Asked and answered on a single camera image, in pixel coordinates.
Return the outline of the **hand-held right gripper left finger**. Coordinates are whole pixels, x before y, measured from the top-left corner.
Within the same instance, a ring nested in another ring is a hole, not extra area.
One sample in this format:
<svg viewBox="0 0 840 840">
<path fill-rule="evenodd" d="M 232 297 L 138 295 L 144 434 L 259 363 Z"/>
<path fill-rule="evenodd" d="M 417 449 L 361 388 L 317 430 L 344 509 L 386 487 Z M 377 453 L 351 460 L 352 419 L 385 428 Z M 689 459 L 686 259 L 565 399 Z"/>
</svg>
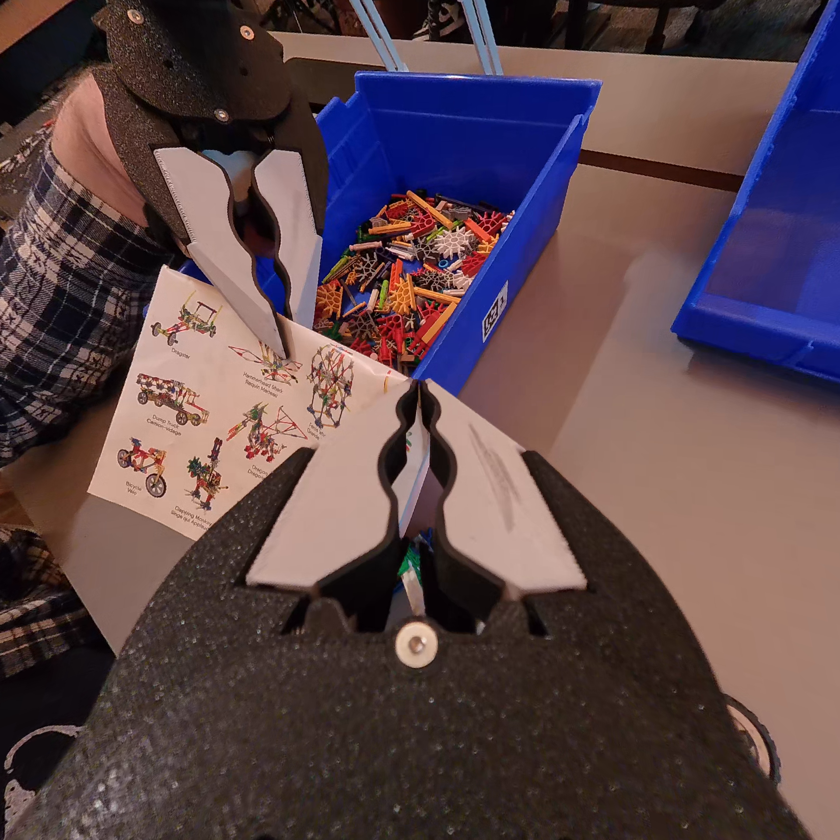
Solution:
<svg viewBox="0 0 840 840">
<path fill-rule="evenodd" d="M 390 385 L 314 451 L 248 569 L 248 585 L 336 601 L 391 595 L 422 488 L 415 380 Z"/>
</svg>

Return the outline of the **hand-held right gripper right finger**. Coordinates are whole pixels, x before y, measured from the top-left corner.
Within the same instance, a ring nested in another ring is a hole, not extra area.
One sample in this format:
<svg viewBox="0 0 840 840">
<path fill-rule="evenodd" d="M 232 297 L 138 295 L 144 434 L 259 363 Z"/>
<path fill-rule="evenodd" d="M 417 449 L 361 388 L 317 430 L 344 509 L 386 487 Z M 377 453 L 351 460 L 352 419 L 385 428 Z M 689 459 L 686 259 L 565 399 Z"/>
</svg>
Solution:
<svg viewBox="0 0 840 840">
<path fill-rule="evenodd" d="M 498 603 L 584 590 L 527 452 L 442 386 L 420 387 L 430 468 L 442 488 L 434 525 L 442 592 L 455 603 Z"/>
</svg>

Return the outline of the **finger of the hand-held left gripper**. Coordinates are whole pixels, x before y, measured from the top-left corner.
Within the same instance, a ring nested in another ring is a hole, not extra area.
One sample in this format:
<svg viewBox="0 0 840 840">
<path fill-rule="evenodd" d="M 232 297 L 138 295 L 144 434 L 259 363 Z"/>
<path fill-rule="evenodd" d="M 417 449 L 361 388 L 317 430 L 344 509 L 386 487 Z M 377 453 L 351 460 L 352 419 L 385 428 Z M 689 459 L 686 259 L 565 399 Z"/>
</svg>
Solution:
<svg viewBox="0 0 840 840">
<path fill-rule="evenodd" d="M 316 308 L 322 237 L 318 234 L 301 155 L 272 150 L 255 166 L 254 184 L 279 227 L 277 263 L 257 258 L 255 278 L 278 314 L 288 304 L 289 319 L 312 327 Z"/>
<path fill-rule="evenodd" d="M 286 358 L 277 313 L 257 283 L 256 260 L 235 229 L 225 169 L 180 146 L 157 149 L 154 158 L 186 228 L 190 257 L 257 339 Z"/>
</svg>

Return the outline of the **illustrated toy instruction sheet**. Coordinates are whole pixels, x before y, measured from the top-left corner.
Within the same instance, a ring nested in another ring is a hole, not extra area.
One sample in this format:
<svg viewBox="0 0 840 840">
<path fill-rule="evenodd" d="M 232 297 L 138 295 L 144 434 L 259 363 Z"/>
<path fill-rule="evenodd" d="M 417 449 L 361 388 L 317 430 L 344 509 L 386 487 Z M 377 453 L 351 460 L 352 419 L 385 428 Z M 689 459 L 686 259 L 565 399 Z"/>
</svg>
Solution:
<svg viewBox="0 0 840 840">
<path fill-rule="evenodd" d="M 197 539 L 402 374 L 294 322 L 290 357 L 217 289 L 163 267 L 89 492 Z"/>
</svg>

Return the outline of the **person's left forearm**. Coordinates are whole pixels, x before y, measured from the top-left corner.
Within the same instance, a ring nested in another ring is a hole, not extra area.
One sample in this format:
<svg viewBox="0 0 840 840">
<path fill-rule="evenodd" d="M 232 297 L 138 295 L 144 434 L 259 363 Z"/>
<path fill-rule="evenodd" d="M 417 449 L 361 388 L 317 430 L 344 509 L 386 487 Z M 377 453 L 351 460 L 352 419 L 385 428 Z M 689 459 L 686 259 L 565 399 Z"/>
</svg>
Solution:
<svg viewBox="0 0 840 840">
<path fill-rule="evenodd" d="M 101 397 L 172 259 L 46 146 L 2 242 L 2 466 L 63 436 Z"/>
</svg>

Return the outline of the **person's left hand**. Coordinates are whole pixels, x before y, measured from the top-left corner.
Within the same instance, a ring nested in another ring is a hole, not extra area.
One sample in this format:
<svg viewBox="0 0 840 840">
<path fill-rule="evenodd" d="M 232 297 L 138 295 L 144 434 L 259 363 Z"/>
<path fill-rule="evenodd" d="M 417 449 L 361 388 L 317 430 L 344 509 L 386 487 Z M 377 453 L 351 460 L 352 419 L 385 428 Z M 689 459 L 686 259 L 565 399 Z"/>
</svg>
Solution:
<svg viewBox="0 0 840 840">
<path fill-rule="evenodd" d="M 144 198 L 112 144 L 102 94 L 89 70 L 62 100 L 51 148 L 60 165 L 90 193 L 137 225 L 148 227 Z"/>
</svg>

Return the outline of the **pile of colourful construction toy pieces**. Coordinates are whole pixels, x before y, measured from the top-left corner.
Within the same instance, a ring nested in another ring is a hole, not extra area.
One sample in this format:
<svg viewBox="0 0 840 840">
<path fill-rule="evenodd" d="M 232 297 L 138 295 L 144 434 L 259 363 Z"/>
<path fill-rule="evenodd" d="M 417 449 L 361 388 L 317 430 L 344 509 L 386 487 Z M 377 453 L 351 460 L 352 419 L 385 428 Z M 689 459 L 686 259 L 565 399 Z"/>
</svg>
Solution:
<svg viewBox="0 0 840 840">
<path fill-rule="evenodd" d="M 314 331 L 413 372 L 514 216 L 425 190 L 392 194 L 320 280 Z"/>
</svg>

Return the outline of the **blue plastic bin with label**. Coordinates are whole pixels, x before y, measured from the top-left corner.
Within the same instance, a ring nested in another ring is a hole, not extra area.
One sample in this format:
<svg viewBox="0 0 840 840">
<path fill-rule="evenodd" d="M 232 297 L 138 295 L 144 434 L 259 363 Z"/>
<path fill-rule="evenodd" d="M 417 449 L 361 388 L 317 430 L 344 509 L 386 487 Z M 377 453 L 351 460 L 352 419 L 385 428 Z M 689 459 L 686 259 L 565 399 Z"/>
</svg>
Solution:
<svg viewBox="0 0 840 840">
<path fill-rule="evenodd" d="M 509 281 L 504 319 L 560 223 L 601 89 L 590 79 L 358 72 L 353 96 L 320 111 L 329 158 L 320 277 L 366 214 L 407 187 L 515 211 L 417 378 L 454 396 L 467 382 L 497 330 L 482 342 L 487 310 Z"/>
</svg>

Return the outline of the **white bin label sticker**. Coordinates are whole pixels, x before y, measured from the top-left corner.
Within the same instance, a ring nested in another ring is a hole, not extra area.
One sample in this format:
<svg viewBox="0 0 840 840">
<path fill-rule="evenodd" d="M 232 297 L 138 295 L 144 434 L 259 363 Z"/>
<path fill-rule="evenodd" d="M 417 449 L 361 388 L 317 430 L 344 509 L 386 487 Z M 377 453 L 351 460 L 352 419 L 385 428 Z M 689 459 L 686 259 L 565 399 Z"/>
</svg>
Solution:
<svg viewBox="0 0 840 840">
<path fill-rule="evenodd" d="M 490 305 L 485 317 L 482 320 L 481 338 L 483 343 L 488 341 L 489 336 L 491 335 L 494 328 L 497 326 L 499 320 L 501 319 L 502 315 L 504 314 L 508 305 L 508 298 L 509 281 L 506 281 L 504 285 L 500 288 L 496 298 Z"/>
</svg>

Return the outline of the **black and white sneaker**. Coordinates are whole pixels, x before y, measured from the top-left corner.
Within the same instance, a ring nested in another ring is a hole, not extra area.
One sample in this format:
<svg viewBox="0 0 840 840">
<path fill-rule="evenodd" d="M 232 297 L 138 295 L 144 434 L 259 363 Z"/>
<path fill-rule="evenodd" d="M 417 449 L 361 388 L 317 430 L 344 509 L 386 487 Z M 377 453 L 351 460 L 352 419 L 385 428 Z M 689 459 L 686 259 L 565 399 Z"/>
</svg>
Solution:
<svg viewBox="0 0 840 840">
<path fill-rule="evenodd" d="M 413 40 L 457 41 L 466 31 L 460 2 L 428 1 L 425 19 Z"/>
</svg>

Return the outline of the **person's plaid shirt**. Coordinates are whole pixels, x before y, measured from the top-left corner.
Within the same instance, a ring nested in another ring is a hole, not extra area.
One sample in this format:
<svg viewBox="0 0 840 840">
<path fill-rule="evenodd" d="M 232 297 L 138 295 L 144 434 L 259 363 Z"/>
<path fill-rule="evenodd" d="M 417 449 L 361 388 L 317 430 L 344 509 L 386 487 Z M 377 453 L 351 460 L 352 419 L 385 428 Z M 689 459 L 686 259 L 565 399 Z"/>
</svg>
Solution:
<svg viewBox="0 0 840 840">
<path fill-rule="evenodd" d="M 89 644 L 98 629 L 45 542 L 1 528 L 1 677 Z"/>
</svg>

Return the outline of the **person's black printed t-shirt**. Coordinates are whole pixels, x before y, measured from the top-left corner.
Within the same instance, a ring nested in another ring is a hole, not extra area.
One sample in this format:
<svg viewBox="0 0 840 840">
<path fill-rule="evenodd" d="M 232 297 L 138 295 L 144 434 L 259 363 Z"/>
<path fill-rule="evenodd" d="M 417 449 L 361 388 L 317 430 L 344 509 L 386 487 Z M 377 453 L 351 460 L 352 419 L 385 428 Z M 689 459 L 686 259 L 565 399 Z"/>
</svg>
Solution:
<svg viewBox="0 0 840 840">
<path fill-rule="evenodd" d="M 81 733 L 114 655 L 75 647 L 1 684 L 1 837 Z"/>
</svg>

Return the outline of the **empty blue plastic bin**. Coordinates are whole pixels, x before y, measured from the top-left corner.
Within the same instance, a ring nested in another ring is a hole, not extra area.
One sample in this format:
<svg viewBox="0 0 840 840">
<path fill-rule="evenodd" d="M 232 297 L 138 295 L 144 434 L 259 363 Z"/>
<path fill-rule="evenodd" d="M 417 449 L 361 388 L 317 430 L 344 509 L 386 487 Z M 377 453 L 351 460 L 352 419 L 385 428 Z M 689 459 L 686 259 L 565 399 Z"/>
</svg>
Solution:
<svg viewBox="0 0 840 840">
<path fill-rule="evenodd" d="M 829 2 L 671 328 L 839 383 L 839 6 Z"/>
</svg>

